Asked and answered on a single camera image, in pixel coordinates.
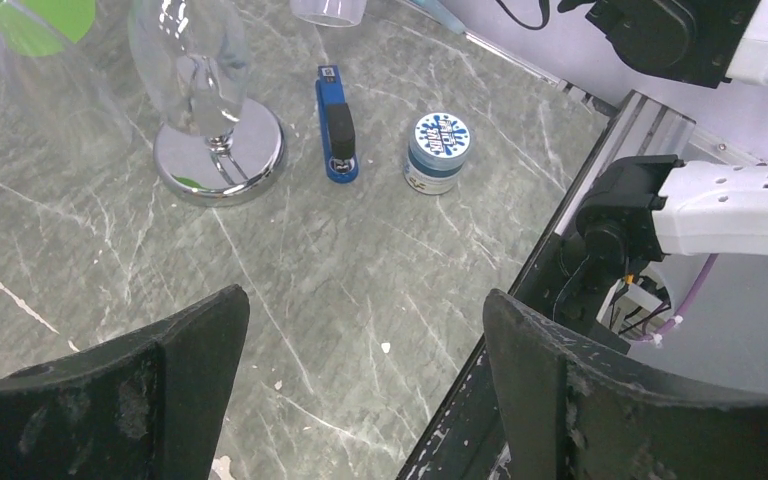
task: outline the chrome base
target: chrome base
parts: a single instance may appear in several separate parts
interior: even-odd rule
[[[163,183],[184,201],[204,207],[258,197],[275,182],[283,158],[278,118],[251,99],[227,137],[194,137],[164,124],[154,140],[154,164]]]

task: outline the green circle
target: green circle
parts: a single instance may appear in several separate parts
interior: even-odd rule
[[[95,0],[0,0],[0,30],[7,45],[27,56],[52,55],[63,47],[57,36],[12,5],[19,3],[77,43],[95,21]]]

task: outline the blue stapler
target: blue stapler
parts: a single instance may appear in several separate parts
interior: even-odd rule
[[[359,170],[355,154],[355,127],[336,65],[319,67],[316,99],[319,102],[325,174],[337,183],[349,183],[357,178]]]

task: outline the marble tabletop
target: marble tabletop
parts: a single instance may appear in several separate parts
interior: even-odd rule
[[[81,48],[138,127],[133,155],[67,158],[0,79],[0,376],[238,283],[252,314],[212,478],[393,478],[474,347],[484,297],[509,287],[605,119],[395,0],[370,0],[350,29],[238,0],[250,95],[281,119],[287,169],[250,204],[189,206],[151,162],[159,116],[126,3],[100,0]],[[323,171],[325,63],[355,120],[350,185]],[[457,187],[428,197],[402,176],[407,130],[440,109],[476,141]]]

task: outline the clear glass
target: clear glass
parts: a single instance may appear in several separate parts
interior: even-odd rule
[[[207,138],[233,130],[248,87],[243,32],[231,0],[134,0],[131,53],[166,125]]]
[[[293,14],[302,20],[326,27],[358,25],[366,0],[290,0]]]
[[[133,124],[105,78],[18,0],[0,0],[0,72],[29,121],[66,155],[120,159],[130,151]]]

